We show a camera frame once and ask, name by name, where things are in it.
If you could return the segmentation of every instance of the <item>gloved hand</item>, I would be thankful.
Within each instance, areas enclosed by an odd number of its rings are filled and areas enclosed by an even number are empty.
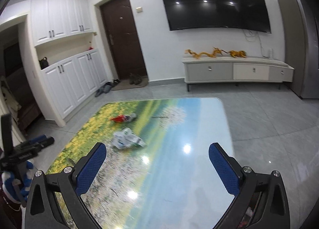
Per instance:
[[[27,161],[27,173],[25,174],[23,178],[23,188],[21,189],[21,194],[24,197],[25,200],[27,200],[29,195],[29,190],[33,178],[32,169],[33,164],[29,161]],[[2,189],[5,195],[9,200],[11,200],[13,203],[20,204],[20,200],[17,196],[17,194],[14,191],[14,188],[12,186],[12,181],[15,179],[13,172],[3,172],[1,175],[2,178]]]

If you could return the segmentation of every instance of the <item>brown door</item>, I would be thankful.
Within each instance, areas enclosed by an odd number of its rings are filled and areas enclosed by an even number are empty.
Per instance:
[[[130,1],[107,2],[101,13],[119,78],[147,75]]]

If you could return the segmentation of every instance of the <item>screw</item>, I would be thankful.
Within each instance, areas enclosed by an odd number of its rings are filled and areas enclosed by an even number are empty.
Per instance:
[[[42,171],[36,171],[36,172],[35,172],[35,176],[36,176],[36,177],[40,177],[41,175],[42,175]]]
[[[273,171],[272,172],[276,177],[279,177],[280,176],[280,172],[279,171]]]
[[[72,171],[72,167],[68,166],[64,168],[64,173],[70,173]]]
[[[252,169],[249,166],[243,167],[245,173],[251,173]]]

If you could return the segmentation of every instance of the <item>white tv cabinet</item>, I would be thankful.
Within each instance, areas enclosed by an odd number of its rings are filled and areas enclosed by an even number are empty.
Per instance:
[[[185,83],[292,82],[294,69],[286,63],[259,57],[184,57]]]

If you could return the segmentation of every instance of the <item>wall switch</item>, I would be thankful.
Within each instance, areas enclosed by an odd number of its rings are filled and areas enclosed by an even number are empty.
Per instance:
[[[142,8],[142,7],[137,7],[137,8],[136,8],[136,12],[137,12],[137,13],[143,12],[143,8]]]

